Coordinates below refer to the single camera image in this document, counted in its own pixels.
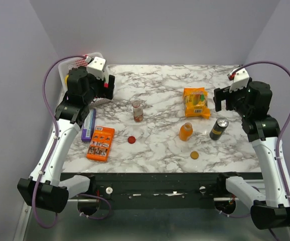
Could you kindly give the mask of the clear milk bottle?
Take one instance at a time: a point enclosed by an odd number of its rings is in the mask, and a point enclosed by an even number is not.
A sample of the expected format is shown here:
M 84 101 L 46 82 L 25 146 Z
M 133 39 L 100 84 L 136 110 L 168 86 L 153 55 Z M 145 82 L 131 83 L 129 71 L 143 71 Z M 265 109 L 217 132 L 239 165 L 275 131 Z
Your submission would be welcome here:
M 141 122 L 143 120 L 143 109 L 139 100 L 132 102 L 133 118 L 135 122 Z

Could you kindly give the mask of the orange juice bottle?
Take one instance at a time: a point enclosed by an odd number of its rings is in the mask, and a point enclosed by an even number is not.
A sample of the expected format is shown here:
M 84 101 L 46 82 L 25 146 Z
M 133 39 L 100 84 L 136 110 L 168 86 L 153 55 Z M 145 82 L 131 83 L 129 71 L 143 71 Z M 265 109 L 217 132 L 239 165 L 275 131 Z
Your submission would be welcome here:
M 182 141 L 188 141 L 193 133 L 193 127 L 191 123 L 185 123 L 181 126 L 179 131 L 179 138 Z

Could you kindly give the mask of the red bottle cap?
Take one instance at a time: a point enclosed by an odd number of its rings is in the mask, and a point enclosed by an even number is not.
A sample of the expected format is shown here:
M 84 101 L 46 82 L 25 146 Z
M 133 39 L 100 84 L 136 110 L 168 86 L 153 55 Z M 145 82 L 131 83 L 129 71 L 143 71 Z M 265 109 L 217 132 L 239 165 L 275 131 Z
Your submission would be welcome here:
M 134 144 L 136 142 L 136 139 L 134 136 L 129 136 L 127 141 L 130 143 L 130 144 Z

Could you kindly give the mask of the orange bottle cap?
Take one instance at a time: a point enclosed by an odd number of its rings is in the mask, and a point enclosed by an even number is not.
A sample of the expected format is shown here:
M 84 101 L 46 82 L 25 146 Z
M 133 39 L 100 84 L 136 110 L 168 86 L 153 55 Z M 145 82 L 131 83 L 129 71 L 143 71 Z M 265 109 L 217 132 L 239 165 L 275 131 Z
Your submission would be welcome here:
M 190 153 L 190 157 L 191 157 L 193 160 L 196 160 L 196 159 L 199 158 L 199 153 L 196 152 L 196 151 L 192 151 L 192 152 Z

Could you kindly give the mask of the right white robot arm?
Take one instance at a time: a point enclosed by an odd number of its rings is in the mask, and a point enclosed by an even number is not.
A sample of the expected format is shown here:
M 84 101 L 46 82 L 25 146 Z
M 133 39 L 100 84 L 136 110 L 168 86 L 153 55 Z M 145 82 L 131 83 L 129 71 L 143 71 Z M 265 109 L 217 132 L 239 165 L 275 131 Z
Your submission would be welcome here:
M 250 210 L 258 229 L 290 226 L 290 180 L 284 162 L 282 142 L 278 139 L 280 128 L 277 120 L 267 112 L 272 98 L 270 86 L 264 82 L 250 81 L 242 89 L 230 87 L 214 90 L 216 111 L 221 102 L 226 110 L 234 110 L 242 120 L 262 172 L 265 193 L 262 194 L 238 174 L 225 174 L 215 184 L 216 193 L 222 197 L 234 194 Z

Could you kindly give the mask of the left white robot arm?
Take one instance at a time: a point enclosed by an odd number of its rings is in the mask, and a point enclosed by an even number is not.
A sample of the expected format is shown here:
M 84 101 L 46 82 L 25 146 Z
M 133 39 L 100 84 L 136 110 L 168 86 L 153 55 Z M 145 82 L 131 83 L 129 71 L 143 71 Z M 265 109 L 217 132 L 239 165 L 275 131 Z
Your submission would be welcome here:
M 75 175 L 65 181 L 60 177 L 69 148 L 89 115 L 89 105 L 96 98 L 113 99 L 114 87 L 111 74 L 96 78 L 84 66 L 69 71 L 67 91 L 52 114 L 56 121 L 47 146 L 29 178 L 21 178 L 17 184 L 27 205 L 60 213 L 68 199 L 95 194 L 96 187 L 89 177 Z

